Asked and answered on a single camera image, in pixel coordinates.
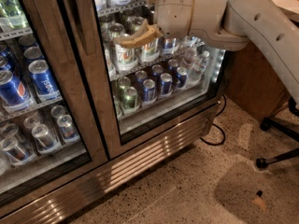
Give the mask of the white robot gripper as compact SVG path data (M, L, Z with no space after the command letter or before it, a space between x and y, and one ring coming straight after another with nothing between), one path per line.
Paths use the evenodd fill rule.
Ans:
M192 20L193 0L157 0L154 10L154 25L143 23L133 35L119 36L114 43L126 49L137 49L163 35L183 38L187 35Z

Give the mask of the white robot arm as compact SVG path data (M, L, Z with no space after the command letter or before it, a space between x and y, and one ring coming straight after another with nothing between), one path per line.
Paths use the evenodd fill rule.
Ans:
M114 42L139 48L158 37L196 36L210 47L238 51L253 43L299 103L299 29L272 0L153 1L153 24Z

